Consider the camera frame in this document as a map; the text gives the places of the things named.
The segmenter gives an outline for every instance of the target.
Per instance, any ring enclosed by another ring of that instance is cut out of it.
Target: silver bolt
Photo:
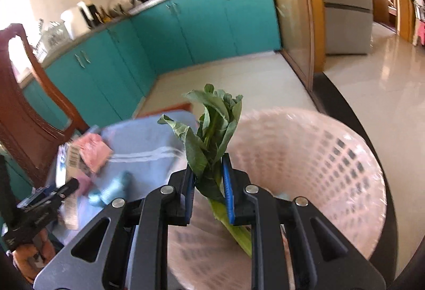
[[[171,194],[172,192],[174,192],[174,188],[172,186],[167,185],[161,188],[162,194]]]
[[[112,201],[112,207],[120,208],[125,205],[125,200],[123,198],[117,198]]]
[[[245,190],[249,194],[258,193],[258,187],[256,185],[248,185],[245,187]]]
[[[295,199],[295,203],[298,206],[305,207],[309,204],[309,201],[304,197],[298,197],[298,198]]]

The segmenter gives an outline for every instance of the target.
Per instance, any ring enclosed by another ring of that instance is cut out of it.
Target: kitchen countertop
[[[138,6],[136,6],[135,8],[131,9],[129,11],[129,16],[123,16],[123,17],[118,17],[118,18],[114,18],[111,22],[107,23],[107,24],[102,24],[92,30],[90,30],[90,32],[78,37],[77,39],[71,41],[71,42],[67,42],[63,45],[61,45],[60,47],[58,47],[57,49],[55,49],[52,53],[50,53],[49,55],[47,55],[43,62],[41,63],[41,66],[43,68],[47,68],[48,66],[50,66],[56,59],[58,59],[59,57],[61,57],[63,54],[69,52],[71,49],[73,49],[74,47],[76,47],[77,45],[83,43],[84,41],[88,40],[91,36],[93,36],[94,34],[98,33],[98,32],[102,32],[103,30],[107,29],[109,26],[117,24],[127,18],[130,18],[132,16],[135,16],[137,14],[139,14],[140,12],[143,12],[149,8],[152,8],[156,5],[159,5],[160,3],[163,3],[167,0],[149,0],[146,3],[142,3]],[[33,75],[31,73],[31,71],[28,69],[26,71],[24,71],[18,78],[18,82],[20,84],[21,88],[26,87],[31,81],[33,80]]]

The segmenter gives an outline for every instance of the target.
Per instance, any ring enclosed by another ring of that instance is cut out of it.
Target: tiled floor
[[[382,162],[399,230],[397,274],[425,234],[425,49],[374,24],[367,56],[326,60]]]
[[[235,97],[243,95],[242,113],[275,106],[316,110],[303,85],[280,54],[261,53],[193,66],[160,76],[141,112],[186,101],[182,94],[213,84]],[[201,105],[194,114],[203,113]]]

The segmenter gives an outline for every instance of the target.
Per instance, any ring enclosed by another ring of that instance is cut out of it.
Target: chair backrest
[[[69,117],[61,131],[47,123],[26,101],[16,82],[9,57],[9,40],[19,36],[32,64],[32,74],[47,95]],[[21,24],[0,31],[0,142],[27,173],[34,186],[43,186],[58,146],[67,142],[75,130],[88,129],[75,106],[50,81],[35,58]]]

